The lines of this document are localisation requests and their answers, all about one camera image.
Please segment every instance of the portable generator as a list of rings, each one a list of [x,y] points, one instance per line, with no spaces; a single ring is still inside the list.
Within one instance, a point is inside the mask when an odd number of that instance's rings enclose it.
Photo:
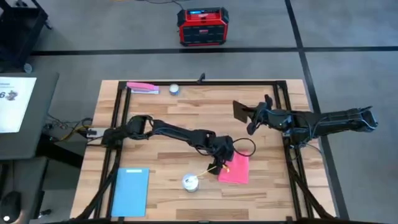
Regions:
[[[224,7],[182,9],[177,17],[182,45],[201,46],[225,43],[229,17]]]

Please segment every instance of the wooden table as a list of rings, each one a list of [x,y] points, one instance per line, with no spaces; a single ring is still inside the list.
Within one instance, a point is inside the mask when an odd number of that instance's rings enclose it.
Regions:
[[[292,109],[309,110],[303,81],[286,82]],[[117,80],[102,82],[93,126],[109,127],[117,88]],[[180,94],[171,96],[168,86],[161,86],[159,95],[131,95],[128,118],[149,114],[187,129],[209,129],[218,136],[230,135],[233,139],[251,138],[257,144],[257,152],[249,159],[247,185],[220,183],[216,176],[206,174],[200,177],[199,191],[188,193],[181,186],[183,175],[202,173],[212,158],[199,155],[185,142],[165,136],[154,136],[149,141],[125,139],[121,167],[150,168],[146,216],[125,220],[277,221],[294,217],[281,133],[261,126],[253,136],[248,136],[246,124],[233,118],[233,100],[256,106],[264,101],[265,94],[274,97],[272,90],[271,86],[262,85],[196,85],[181,86]],[[240,141],[235,148],[251,150],[252,145]],[[87,148],[71,217],[80,214],[96,193],[104,154],[104,148]],[[322,156],[316,149],[306,147],[302,149],[302,158],[310,190],[324,208],[335,215]],[[107,199],[105,196],[102,217]]]

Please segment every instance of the gray floor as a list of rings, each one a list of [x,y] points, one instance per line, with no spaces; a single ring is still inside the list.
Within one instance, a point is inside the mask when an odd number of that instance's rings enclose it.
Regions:
[[[181,48],[174,4],[125,0],[39,0],[53,31],[44,30],[37,50]],[[294,47],[287,10],[281,0],[195,0],[184,7],[224,6],[229,10],[223,47]],[[292,0],[305,47],[398,45],[398,2],[394,0]],[[398,220],[398,52],[307,54],[324,112],[374,106],[379,121],[371,133],[330,136],[338,177],[352,220]],[[297,53],[150,54],[46,56],[30,59],[35,71],[61,74],[51,113],[63,119],[92,116],[103,79],[301,78]],[[81,139],[73,139],[68,147]],[[45,206],[50,220],[68,218],[78,170],[56,167],[48,177]],[[64,197],[62,204],[56,195]]]

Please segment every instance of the pink object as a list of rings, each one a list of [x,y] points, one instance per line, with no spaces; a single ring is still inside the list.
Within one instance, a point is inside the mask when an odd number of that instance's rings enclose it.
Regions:
[[[227,161],[225,164],[228,166],[229,172],[226,169],[222,169],[220,174],[218,175],[218,181],[233,184],[249,183],[248,157],[241,156],[238,153],[234,152],[234,158],[232,159],[232,161]]]
[[[140,90],[140,91],[159,90],[159,86],[155,86],[148,83],[138,83],[138,82],[127,82],[127,87],[129,87],[132,90]]]

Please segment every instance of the blue notebook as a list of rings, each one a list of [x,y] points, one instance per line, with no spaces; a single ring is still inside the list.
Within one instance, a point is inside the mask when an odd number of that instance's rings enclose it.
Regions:
[[[112,217],[144,217],[149,169],[120,168],[116,179]]]

